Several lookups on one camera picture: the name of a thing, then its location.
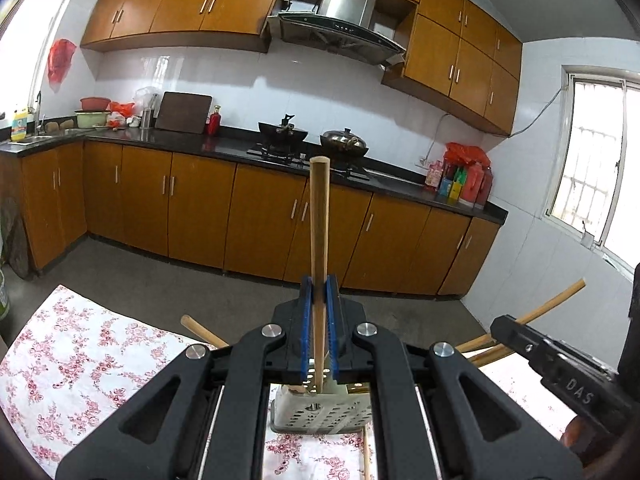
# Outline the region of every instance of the window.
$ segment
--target window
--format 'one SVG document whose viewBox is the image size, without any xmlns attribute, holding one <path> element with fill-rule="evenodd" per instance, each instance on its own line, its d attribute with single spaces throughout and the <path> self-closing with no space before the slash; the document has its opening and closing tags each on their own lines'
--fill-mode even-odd
<svg viewBox="0 0 640 480">
<path fill-rule="evenodd" d="M 569 76 L 562 171 L 547 214 L 627 269 L 640 262 L 640 84 Z"/>
<path fill-rule="evenodd" d="M 33 106 L 60 11 L 66 0 L 24 0 L 0 39 L 0 113 Z"/>
</svg>

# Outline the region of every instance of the floral tablecloth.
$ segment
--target floral tablecloth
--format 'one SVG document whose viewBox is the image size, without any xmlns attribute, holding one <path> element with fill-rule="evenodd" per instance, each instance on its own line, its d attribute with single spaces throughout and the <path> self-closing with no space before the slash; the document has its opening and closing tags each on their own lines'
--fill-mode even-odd
<svg viewBox="0 0 640 480">
<path fill-rule="evenodd" d="M 0 408 L 26 449 L 53 478 L 73 446 L 195 342 L 111 312 L 60 285 L 0 364 Z M 521 359 L 512 356 L 484 371 L 560 436 L 573 414 L 515 358 Z M 272 398 L 276 389 L 272 386 Z M 368 480 L 376 480 L 371 425 L 367 440 Z M 276 434 L 267 428 L 262 476 L 265 480 L 359 479 L 364 474 L 362 449 L 362 434 L 302 436 Z"/>
</svg>

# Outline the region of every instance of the gray floor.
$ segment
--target gray floor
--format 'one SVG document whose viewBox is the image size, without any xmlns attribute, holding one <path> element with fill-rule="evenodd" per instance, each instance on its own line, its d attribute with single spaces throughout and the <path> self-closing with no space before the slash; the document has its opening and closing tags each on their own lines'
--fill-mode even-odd
<svg viewBox="0 0 640 480">
<path fill-rule="evenodd" d="M 11 309 L 0 322 L 0 333 L 9 345 L 59 284 L 124 316 L 184 335 L 191 334 L 180 325 L 180 316 L 190 314 L 230 344 L 268 322 L 276 304 L 298 296 L 294 286 L 197 270 L 92 238 L 29 281 L 8 266 L 2 270 Z M 459 301 L 351 297 L 364 305 L 367 319 L 424 348 L 438 340 L 458 344 L 484 333 Z"/>
</svg>

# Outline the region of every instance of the backsplash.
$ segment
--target backsplash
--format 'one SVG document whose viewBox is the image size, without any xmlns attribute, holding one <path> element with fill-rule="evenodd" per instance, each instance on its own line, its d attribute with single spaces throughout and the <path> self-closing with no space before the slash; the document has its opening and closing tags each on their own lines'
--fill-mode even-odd
<svg viewBox="0 0 640 480">
<path fill-rule="evenodd" d="M 287 114 L 319 143 L 327 130 L 350 128 L 367 156 L 412 171 L 450 141 L 480 144 L 484 134 L 425 102 L 382 86 L 382 69 L 327 52 L 273 41 L 268 54 L 217 48 L 147 48 L 104 54 L 96 96 L 130 102 L 139 88 L 207 94 L 222 124 L 257 130 Z"/>
</svg>

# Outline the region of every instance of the wooden stick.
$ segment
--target wooden stick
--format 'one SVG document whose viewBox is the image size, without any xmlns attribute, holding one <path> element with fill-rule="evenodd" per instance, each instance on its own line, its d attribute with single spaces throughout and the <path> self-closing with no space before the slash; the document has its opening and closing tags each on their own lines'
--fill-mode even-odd
<svg viewBox="0 0 640 480">
<path fill-rule="evenodd" d="M 364 460 L 364 480 L 369 480 L 371 476 L 369 475 L 369 461 L 370 453 L 369 453 L 369 437 L 367 437 L 367 427 L 362 428 L 362 458 Z"/>
<path fill-rule="evenodd" d="M 326 261 L 329 252 L 329 169 L 330 161 L 325 156 L 315 156 L 310 164 L 311 206 L 311 280 L 314 286 L 314 386 L 316 393 L 322 392 L 324 369 L 324 338 L 326 333 L 326 307 L 324 287 L 326 283 Z"/>
<path fill-rule="evenodd" d="M 569 286 L 567 289 L 562 291 L 556 297 L 554 297 L 551 300 L 547 301 L 542 306 L 539 306 L 538 308 L 532 310 L 528 314 L 525 314 L 524 316 L 519 317 L 516 320 L 516 322 L 520 323 L 521 325 L 530 323 L 531 321 L 539 318 L 543 314 L 546 314 L 547 312 L 549 312 L 550 310 L 552 310 L 553 308 L 558 306 L 560 303 L 568 300 L 576 292 L 578 292 L 580 290 L 583 290 L 584 287 L 585 287 L 584 280 L 583 279 L 578 280 L 573 285 Z M 473 350 L 478 350 L 480 347 L 482 347 L 484 345 L 491 344 L 492 342 L 494 342 L 494 340 L 491 337 L 491 334 L 486 334 L 486 335 L 477 337 L 476 339 L 473 339 L 472 341 L 468 341 L 466 343 L 462 343 L 462 345 L 456 346 L 456 349 L 459 352 L 471 352 Z"/>
<path fill-rule="evenodd" d="M 210 332 L 209 330 L 204 328 L 200 323 L 198 323 L 191 316 L 187 316 L 185 314 L 180 318 L 180 323 L 187 330 L 190 330 L 190 332 L 193 332 L 200 339 L 215 346 L 216 348 L 224 348 L 225 346 L 228 346 L 226 342 L 222 341 L 222 339 L 220 339 L 213 332 Z"/>
<path fill-rule="evenodd" d="M 493 362 L 513 354 L 513 350 L 507 348 L 505 345 L 496 345 L 493 348 L 489 348 L 486 352 L 476 354 L 469 358 L 471 364 L 476 365 L 478 368 L 485 365 L 490 365 Z"/>
</svg>

